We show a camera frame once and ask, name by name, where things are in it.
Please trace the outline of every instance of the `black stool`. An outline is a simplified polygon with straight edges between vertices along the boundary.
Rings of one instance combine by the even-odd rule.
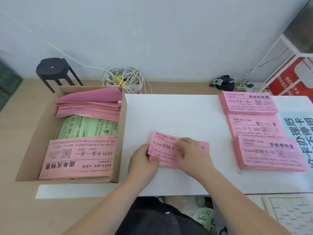
[[[62,86],[62,83],[59,79],[65,79],[71,86],[75,86],[72,80],[67,75],[68,70],[74,75],[79,84],[83,86],[81,81],[78,79],[77,75],[74,73],[73,69],[69,66],[65,59],[59,58],[48,58],[40,61],[39,65],[36,68],[36,73],[40,79],[46,84],[46,86],[54,93],[55,91],[49,85],[47,80],[54,80],[59,86]]]

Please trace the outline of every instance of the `stool leg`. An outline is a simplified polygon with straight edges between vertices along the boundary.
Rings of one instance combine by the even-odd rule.
[[[81,81],[79,80],[79,78],[77,77],[76,73],[74,73],[73,69],[71,68],[71,66],[69,66],[69,70],[71,71],[71,73],[73,74],[73,76],[76,78],[76,80],[79,82],[79,84],[81,86],[83,86],[83,84],[81,83]]]
[[[66,74],[64,76],[64,79],[71,85],[71,86],[75,86],[75,84],[73,83],[73,81],[69,78],[69,76]]]
[[[62,83],[59,81],[59,79],[56,79],[55,82],[56,82],[59,86],[63,86]]]
[[[52,93],[55,93],[55,91],[53,90],[53,88],[49,85],[49,83],[47,82],[46,79],[44,79],[42,76],[38,75],[39,78],[46,84],[46,86],[52,91]]]

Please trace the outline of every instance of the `white cable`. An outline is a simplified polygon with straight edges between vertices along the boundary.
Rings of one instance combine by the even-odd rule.
[[[7,11],[6,11],[5,9],[1,8],[1,9],[0,9],[0,12],[2,12],[4,15],[8,16],[10,19],[14,20],[16,23],[18,23],[20,26],[22,26],[22,27],[23,27],[24,29],[26,29],[28,32],[30,32],[30,33],[33,34],[33,32],[32,32],[29,28],[25,27],[25,26],[24,26],[22,23],[20,23],[18,20],[16,20],[15,18],[11,17],[11,16],[7,13]],[[55,46],[52,45],[51,43],[49,43],[49,42],[47,42],[47,41],[45,41],[45,40],[42,40],[42,41],[44,41],[45,43],[47,43],[47,44],[50,45],[51,47],[55,48],[57,51],[59,51],[59,52],[61,52],[62,54],[64,54],[66,57],[72,59],[73,61],[75,61],[76,63],[79,63],[79,64],[82,65],[82,66],[85,66],[85,67],[88,67],[88,68],[96,68],[96,69],[101,69],[101,70],[103,70],[103,71],[105,72],[105,73],[103,74],[103,77],[102,77],[102,85],[103,85],[103,86],[105,86],[105,85],[104,85],[104,79],[107,80],[106,86],[108,86],[108,85],[110,85],[110,86],[112,86],[112,85],[113,85],[113,86],[116,86],[116,82],[115,82],[115,78],[114,78],[114,77],[115,77],[115,76],[118,77],[118,74],[117,74],[117,73],[118,73],[119,71],[121,71],[121,70],[124,70],[123,73],[122,73],[122,76],[120,77],[120,78],[121,78],[121,81],[120,81],[120,83],[119,83],[117,86],[122,86],[128,93],[133,93],[133,94],[136,94],[137,92],[140,92],[140,94],[141,94],[141,91],[140,91],[140,90],[142,89],[142,87],[144,87],[145,93],[147,94],[147,92],[146,92],[145,80],[144,80],[144,78],[145,78],[146,81],[147,81],[147,83],[148,83],[149,86],[150,86],[150,90],[151,90],[151,94],[152,94],[152,88],[151,88],[150,83],[148,82],[147,78],[144,77],[143,74],[140,72],[140,70],[137,69],[137,68],[133,68],[133,69],[129,69],[129,68],[116,68],[115,70],[113,70],[113,71],[116,72],[116,75],[114,75],[114,74],[112,73],[113,71],[110,71],[111,69],[105,70],[105,69],[103,69],[103,68],[91,67],[91,66],[87,66],[87,65],[85,65],[85,64],[82,64],[82,63],[78,62],[77,60],[73,59],[72,57],[70,57],[69,55],[67,55],[67,54],[65,54],[64,52],[62,52],[60,49],[58,49],[57,47],[55,47]],[[131,90],[129,87],[130,87],[130,86],[135,86],[135,85],[139,85],[139,88],[136,89],[136,90],[133,92],[133,90]]]

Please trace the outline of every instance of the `white wall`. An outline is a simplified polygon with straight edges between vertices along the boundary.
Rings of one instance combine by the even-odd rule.
[[[0,0],[0,58],[35,76],[41,59],[64,57],[46,40],[89,66],[135,66],[149,78],[241,79],[307,1]],[[102,74],[66,59],[82,78]]]

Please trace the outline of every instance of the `cardboard box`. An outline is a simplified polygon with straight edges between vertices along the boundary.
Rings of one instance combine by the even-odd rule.
[[[126,120],[127,102],[123,89],[119,87],[122,92],[122,104],[119,116],[119,132],[116,140],[116,150],[113,162],[113,171],[111,177],[91,177],[91,178],[77,178],[77,179],[52,179],[52,180],[38,180],[42,164],[46,155],[47,147],[50,140],[57,139],[64,117],[56,118],[55,115],[58,110],[57,99],[66,94],[95,90],[105,87],[98,86],[60,86],[54,93],[53,100],[47,105],[36,130],[29,143],[27,151],[24,155],[21,166],[15,181],[29,181],[38,184],[67,184],[67,183],[107,183],[119,181],[120,160],[122,157],[124,129]]]

